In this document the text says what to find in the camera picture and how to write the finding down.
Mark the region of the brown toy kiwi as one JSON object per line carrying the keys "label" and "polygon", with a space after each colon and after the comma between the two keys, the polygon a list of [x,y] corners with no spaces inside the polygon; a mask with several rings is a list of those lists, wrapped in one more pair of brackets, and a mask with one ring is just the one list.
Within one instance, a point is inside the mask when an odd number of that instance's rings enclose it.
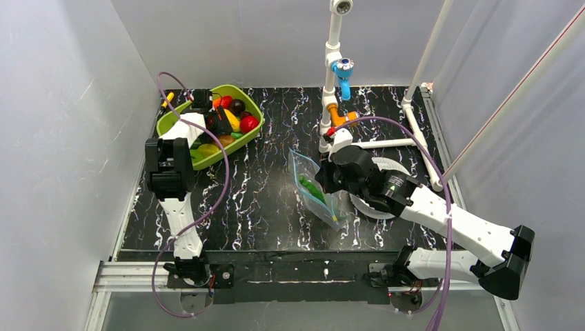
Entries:
{"label": "brown toy kiwi", "polygon": [[234,143],[236,139],[231,134],[221,135],[217,137],[222,147],[227,148]]}

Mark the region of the clear zip top bag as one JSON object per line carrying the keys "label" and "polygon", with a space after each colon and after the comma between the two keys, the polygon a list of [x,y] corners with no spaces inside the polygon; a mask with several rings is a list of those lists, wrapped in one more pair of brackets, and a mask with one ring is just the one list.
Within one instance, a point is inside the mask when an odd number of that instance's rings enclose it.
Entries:
{"label": "clear zip top bag", "polygon": [[320,167],[311,158],[289,149],[288,171],[305,209],[329,225],[334,231],[347,223],[351,211],[347,194],[328,194],[315,179]]}

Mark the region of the green toy beans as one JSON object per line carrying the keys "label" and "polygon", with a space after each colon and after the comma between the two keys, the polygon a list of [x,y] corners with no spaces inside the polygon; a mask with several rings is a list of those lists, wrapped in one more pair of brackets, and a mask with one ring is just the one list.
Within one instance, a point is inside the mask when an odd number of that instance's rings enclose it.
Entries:
{"label": "green toy beans", "polygon": [[300,184],[309,191],[309,193],[316,198],[318,201],[321,201],[323,204],[326,204],[325,197],[320,189],[318,189],[313,183],[307,180],[306,177],[300,176],[299,177]]}

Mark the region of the green plastic tray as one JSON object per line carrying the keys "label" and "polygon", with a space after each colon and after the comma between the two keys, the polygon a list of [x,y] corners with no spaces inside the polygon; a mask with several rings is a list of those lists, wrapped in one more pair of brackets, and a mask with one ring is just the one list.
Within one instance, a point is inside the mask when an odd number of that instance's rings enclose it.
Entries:
{"label": "green plastic tray", "polygon": [[[259,124],[254,128],[251,128],[249,131],[242,133],[239,138],[236,138],[233,143],[226,146],[225,150],[227,154],[232,154],[236,150],[245,146],[248,142],[252,141],[261,131],[261,127],[264,124],[264,114],[259,109],[257,104],[241,89],[237,86],[233,86],[230,84],[220,85],[216,88],[210,89],[211,92],[219,93],[223,98],[227,96],[234,97],[236,99],[241,99],[245,104],[246,111],[251,113],[251,115],[258,120]],[[156,123],[156,132],[158,135],[162,135],[169,131],[171,127],[177,122],[177,117],[170,111],[167,110],[164,114],[158,118]],[[192,164],[194,170],[203,170],[205,168],[210,167],[212,164],[221,161],[223,159],[223,154],[220,150],[216,151],[214,154],[210,154],[205,159],[197,158],[197,153],[194,149],[191,149],[192,155]]]}

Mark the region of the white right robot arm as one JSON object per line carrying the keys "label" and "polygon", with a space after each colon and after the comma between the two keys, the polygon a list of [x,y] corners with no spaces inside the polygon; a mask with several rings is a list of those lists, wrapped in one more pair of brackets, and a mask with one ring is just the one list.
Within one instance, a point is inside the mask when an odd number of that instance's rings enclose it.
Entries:
{"label": "white right robot arm", "polygon": [[346,191],[376,211],[418,223],[460,246],[447,251],[407,245],[392,264],[375,272],[378,279],[412,283],[452,278],[506,300],[519,298],[535,240],[531,228],[507,228],[449,204],[414,177],[380,168],[371,153],[357,146],[322,159],[315,179],[326,193]]}

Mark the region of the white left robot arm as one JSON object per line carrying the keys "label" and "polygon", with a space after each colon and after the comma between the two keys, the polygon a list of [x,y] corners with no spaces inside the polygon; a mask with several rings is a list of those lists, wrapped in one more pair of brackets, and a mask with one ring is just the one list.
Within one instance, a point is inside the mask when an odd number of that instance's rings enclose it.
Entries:
{"label": "white left robot arm", "polygon": [[145,143],[147,187],[162,206],[170,227],[174,261],[163,268],[193,286],[206,285],[211,275],[190,202],[195,186],[190,149],[201,135],[211,134],[225,119],[222,106],[205,113],[188,112],[159,138]]}

